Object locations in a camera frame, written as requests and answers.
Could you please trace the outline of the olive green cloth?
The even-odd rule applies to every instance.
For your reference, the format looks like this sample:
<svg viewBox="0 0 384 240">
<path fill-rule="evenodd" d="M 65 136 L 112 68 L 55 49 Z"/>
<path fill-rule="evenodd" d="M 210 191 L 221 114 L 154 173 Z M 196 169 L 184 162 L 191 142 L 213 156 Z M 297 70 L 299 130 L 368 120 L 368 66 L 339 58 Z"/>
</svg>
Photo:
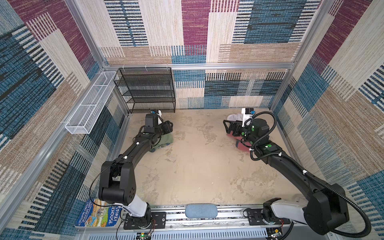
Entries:
<svg viewBox="0 0 384 240">
<path fill-rule="evenodd" d="M 158 149 L 166 147 L 174 142 L 172 133 L 162 135 L 156 144 L 150 149 L 150 152 L 153 153 Z"/>
</svg>

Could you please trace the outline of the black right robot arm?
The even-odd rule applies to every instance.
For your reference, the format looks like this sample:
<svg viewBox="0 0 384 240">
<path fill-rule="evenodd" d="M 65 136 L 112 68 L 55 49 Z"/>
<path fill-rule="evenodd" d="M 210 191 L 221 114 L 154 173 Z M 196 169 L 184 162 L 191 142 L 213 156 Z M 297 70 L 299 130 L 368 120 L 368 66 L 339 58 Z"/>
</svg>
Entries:
<svg viewBox="0 0 384 240">
<path fill-rule="evenodd" d="M 351 202 L 338 184 L 330 185 L 307 171 L 283 149 L 269 139 L 274 129 L 263 119 L 241 121 L 224 120 L 226 133 L 238 137 L 240 144 L 249 148 L 253 161 L 262 161 L 289 180 L 307 200 L 295 204 L 274 198 L 263 204 L 262 216 L 266 223 L 290 219 L 308 225 L 315 233 L 339 233 L 338 227 L 350 220 Z"/>
</svg>

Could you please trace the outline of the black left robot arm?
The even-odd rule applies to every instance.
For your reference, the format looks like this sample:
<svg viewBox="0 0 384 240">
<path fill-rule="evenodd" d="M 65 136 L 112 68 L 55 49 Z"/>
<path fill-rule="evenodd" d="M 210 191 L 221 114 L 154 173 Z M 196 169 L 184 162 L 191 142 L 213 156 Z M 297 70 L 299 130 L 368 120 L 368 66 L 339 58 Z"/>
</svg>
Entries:
<svg viewBox="0 0 384 240">
<path fill-rule="evenodd" d="M 135 168 L 142 157 L 154 149 L 166 134 L 173 131 L 173 123 L 164 121 L 160 110 L 146 114 L 131 146 L 113 161 L 102 164 L 99 182 L 99 199 L 112 207 L 121 207 L 127 212 L 125 222 L 132 222 L 146 229 L 154 222 L 150 204 L 136 194 Z"/>
</svg>

